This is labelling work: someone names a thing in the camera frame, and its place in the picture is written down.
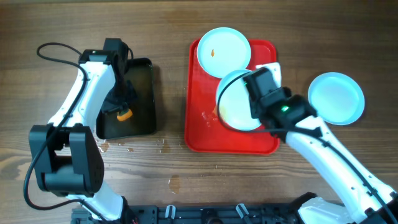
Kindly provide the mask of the white plate tray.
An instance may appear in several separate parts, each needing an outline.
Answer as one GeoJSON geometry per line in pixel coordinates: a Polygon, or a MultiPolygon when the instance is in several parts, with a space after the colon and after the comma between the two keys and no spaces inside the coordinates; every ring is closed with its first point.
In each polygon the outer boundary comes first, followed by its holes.
{"type": "Polygon", "coordinates": [[[219,27],[208,31],[199,41],[197,59],[201,68],[215,78],[245,69],[251,60],[251,46],[236,29],[219,27]]]}
{"type": "Polygon", "coordinates": [[[365,108],[361,87],[338,72],[317,76],[308,88],[308,100],[327,123],[339,126],[356,122],[365,108]]]}

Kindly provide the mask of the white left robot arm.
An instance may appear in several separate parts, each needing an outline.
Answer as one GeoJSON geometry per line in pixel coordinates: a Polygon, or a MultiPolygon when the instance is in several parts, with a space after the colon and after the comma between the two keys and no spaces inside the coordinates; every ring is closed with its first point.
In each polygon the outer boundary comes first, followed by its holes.
{"type": "Polygon", "coordinates": [[[85,50],[79,56],[79,61],[72,63],[78,75],[63,105],[46,125],[34,125],[30,130],[32,162],[24,180],[24,200],[35,210],[79,203],[99,223],[138,223],[127,200],[104,182],[104,162],[93,136],[104,103],[114,105],[112,112],[126,112],[126,100],[119,97],[130,92],[123,76],[132,51],[85,50]],[[36,205],[29,197],[31,175],[41,191],[66,201],[36,205]]]}

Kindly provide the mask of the green orange scrub sponge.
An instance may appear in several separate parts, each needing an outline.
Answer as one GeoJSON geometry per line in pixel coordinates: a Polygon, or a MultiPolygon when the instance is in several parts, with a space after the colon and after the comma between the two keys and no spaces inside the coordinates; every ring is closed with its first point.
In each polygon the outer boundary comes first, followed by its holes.
{"type": "Polygon", "coordinates": [[[129,119],[132,115],[133,115],[132,110],[128,108],[122,111],[118,111],[116,117],[118,121],[125,121],[129,119]]]}

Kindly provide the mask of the white plate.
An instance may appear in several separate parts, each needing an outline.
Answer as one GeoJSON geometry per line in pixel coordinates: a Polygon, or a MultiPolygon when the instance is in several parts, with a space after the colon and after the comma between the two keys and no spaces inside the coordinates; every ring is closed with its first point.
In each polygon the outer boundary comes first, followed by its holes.
{"type": "Polygon", "coordinates": [[[220,115],[232,128],[250,131],[261,125],[258,119],[251,116],[249,93],[242,78],[227,87],[220,103],[220,115]]]}

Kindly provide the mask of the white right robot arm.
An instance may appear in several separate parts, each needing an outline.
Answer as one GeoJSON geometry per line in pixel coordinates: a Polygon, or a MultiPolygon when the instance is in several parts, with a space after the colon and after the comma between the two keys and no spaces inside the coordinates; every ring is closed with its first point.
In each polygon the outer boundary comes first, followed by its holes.
{"type": "Polygon", "coordinates": [[[278,63],[258,65],[244,80],[252,117],[301,154],[342,201],[301,196],[294,212],[302,223],[397,223],[397,192],[345,148],[303,96],[282,87],[278,63]]]}

